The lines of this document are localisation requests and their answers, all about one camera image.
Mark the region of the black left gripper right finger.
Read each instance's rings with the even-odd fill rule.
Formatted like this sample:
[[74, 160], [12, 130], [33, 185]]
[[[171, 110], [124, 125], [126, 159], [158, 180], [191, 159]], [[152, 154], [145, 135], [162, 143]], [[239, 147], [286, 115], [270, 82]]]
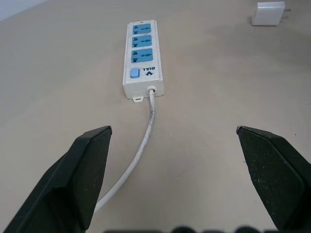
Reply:
[[311, 163], [285, 138], [238, 126], [251, 181], [278, 230], [311, 230]]

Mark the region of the white power strip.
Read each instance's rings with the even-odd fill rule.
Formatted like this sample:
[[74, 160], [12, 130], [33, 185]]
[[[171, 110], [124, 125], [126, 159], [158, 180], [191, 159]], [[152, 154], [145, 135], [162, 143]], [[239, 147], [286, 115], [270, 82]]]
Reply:
[[127, 26], [123, 80], [125, 95], [135, 103], [165, 93], [157, 22], [145, 20]]

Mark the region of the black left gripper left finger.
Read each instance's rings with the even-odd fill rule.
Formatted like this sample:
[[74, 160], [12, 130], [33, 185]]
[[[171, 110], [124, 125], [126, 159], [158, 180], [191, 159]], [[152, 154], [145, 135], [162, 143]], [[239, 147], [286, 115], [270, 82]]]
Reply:
[[41, 177], [3, 233], [85, 233], [103, 184], [110, 126], [83, 133]]

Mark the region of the white plug adapter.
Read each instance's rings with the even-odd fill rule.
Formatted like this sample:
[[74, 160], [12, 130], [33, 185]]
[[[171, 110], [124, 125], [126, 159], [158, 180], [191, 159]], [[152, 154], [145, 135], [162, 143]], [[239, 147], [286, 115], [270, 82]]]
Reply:
[[290, 11], [284, 1], [258, 2], [251, 24], [252, 26], [278, 26], [284, 12]]

